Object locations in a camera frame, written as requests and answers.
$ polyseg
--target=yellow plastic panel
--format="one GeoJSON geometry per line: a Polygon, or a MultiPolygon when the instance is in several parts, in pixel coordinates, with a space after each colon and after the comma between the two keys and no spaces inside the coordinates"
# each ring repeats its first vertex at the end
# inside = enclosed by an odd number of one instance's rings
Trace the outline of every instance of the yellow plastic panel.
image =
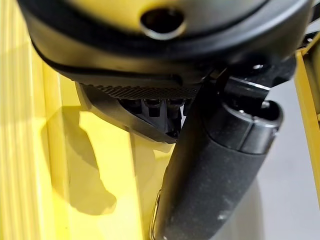
{"type": "Polygon", "coordinates": [[[0,239],[147,240],[173,146],[89,111],[35,53],[16,2],[0,11],[0,239]]]}
{"type": "Polygon", "coordinates": [[[298,52],[295,86],[310,152],[315,187],[320,204],[320,127],[314,102],[314,99],[317,98],[313,98],[311,89],[311,86],[316,86],[316,84],[311,84],[310,81],[314,81],[314,79],[312,79],[311,75],[308,74],[307,69],[308,67],[305,66],[302,53],[298,52]]]}

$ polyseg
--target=black handle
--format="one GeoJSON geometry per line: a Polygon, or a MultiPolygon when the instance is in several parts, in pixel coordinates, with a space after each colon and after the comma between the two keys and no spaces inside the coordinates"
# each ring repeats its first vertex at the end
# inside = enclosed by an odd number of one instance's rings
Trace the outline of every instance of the black handle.
{"type": "Polygon", "coordinates": [[[274,102],[251,115],[203,87],[165,171],[151,238],[211,239],[255,179],[282,119],[274,102]]]}

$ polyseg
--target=gray floor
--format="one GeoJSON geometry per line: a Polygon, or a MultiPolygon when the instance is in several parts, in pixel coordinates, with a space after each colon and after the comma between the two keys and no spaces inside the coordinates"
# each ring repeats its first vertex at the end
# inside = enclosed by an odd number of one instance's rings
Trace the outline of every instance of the gray floor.
{"type": "Polygon", "coordinates": [[[214,240],[319,240],[320,211],[293,81],[269,99],[285,120],[256,182],[214,240]]]}

